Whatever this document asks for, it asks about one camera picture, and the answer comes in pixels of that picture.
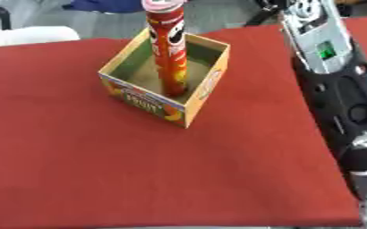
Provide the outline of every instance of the pringles can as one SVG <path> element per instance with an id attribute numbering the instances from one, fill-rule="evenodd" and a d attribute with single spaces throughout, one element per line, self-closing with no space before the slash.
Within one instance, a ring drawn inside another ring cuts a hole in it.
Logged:
<path id="1" fill-rule="evenodd" d="M 142 0 L 163 93 L 181 96 L 187 89 L 184 1 Z"/>

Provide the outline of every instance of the red cloth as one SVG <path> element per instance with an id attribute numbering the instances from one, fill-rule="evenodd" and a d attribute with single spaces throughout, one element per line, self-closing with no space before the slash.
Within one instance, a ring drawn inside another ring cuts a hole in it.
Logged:
<path id="1" fill-rule="evenodd" d="M 229 70 L 189 130 L 107 96 L 125 40 L 0 47 L 0 227 L 357 225 L 278 27 L 208 36 Z"/>

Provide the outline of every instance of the floor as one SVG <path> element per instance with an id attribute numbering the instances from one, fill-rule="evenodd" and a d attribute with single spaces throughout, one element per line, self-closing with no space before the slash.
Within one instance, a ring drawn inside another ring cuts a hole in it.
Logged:
<path id="1" fill-rule="evenodd" d="M 4 0 L 12 13 L 13 27 L 64 25 L 83 38 L 132 38 L 144 27 L 143 12 L 103 14 L 64 11 L 71 0 Z M 193 0 L 185 6 L 187 30 L 202 33 L 242 26 L 259 7 L 253 0 Z M 355 16 L 367 16 L 367 4 L 357 6 Z"/>

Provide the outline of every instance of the open cardboard box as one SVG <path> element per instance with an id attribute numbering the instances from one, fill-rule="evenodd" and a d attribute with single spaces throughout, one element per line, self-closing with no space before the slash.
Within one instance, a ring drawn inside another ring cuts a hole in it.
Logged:
<path id="1" fill-rule="evenodd" d="M 165 120 L 188 128 L 227 68 L 230 46 L 186 34 L 188 90 L 178 98 L 163 96 L 149 30 L 143 30 L 100 71 L 108 92 Z"/>

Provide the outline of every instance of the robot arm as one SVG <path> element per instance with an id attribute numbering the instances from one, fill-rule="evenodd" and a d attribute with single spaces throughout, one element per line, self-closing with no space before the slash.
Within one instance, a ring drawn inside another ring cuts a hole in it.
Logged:
<path id="1" fill-rule="evenodd" d="M 296 79 L 367 227 L 367 59 L 333 0 L 263 0 L 277 7 Z"/>

